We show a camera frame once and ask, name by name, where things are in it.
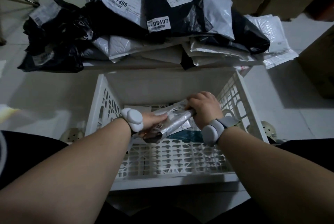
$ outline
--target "silver package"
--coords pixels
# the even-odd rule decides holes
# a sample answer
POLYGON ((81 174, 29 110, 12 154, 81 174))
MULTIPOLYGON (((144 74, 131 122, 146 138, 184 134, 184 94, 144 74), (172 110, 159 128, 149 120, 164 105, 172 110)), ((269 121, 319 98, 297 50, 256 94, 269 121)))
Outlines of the silver package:
POLYGON ((182 100, 171 106, 155 111, 154 113, 156 115, 167 113, 168 118, 152 128, 151 131, 144 136, 144 141, 147 143, 156 143, 172 133, 190 128, 189 119, 195 114, 195 110, 190 109, 186 111, 187 103, 187 100, 182 100))

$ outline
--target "white cable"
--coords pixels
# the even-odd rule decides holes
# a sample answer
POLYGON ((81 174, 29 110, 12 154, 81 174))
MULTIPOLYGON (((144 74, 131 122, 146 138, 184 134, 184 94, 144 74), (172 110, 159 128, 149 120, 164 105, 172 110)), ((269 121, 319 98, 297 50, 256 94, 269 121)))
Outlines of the white cable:
POLYGON ((7 160, 7 144, 5 137, 3 136, 1 131, 0 131, 0 148, 1 148, 0 150, 0 176, 1 176, 7 160))

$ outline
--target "hand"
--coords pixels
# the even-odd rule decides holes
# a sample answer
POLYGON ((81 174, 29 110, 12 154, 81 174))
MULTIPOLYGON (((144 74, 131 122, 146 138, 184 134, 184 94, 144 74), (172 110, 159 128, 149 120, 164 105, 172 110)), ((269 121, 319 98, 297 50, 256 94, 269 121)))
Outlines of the hand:
POLYGON ((143 112, 142 115, 144 124, 143 130, 151 128, 153 125, 164 121, 168 117, 167 113, 155 115, 153 112, 143 112))
POLYGON ((194 121, 201 130, 212 120, 223 117, 218 100, 210 92, 201 91, 197 94, 192 94, 187 100, 188 105, 196 110, 194 121))

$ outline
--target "person's left hand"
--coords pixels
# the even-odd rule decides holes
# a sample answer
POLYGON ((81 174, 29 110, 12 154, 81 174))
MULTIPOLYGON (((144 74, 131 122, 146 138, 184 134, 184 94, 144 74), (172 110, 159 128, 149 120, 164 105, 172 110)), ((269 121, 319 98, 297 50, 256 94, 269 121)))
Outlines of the person's left hand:
POLYGON ((161 115, 155 115, 153 112, 143 112, 143 130, 151 128, 153 125, 158 124, 167 119, 167 113, 161 115))

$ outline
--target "person's right hand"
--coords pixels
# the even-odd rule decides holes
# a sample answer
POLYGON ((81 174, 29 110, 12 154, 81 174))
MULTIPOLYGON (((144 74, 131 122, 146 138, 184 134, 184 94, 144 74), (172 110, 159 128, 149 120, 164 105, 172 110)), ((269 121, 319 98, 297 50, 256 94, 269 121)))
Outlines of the person's right hand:
POLYGON ((194 121, 201 130, 212 120, 223 117, 218 100, 210 92, 201 91, 197 94, 192 94, 187 100, 188 105, 196 110, 194 121))

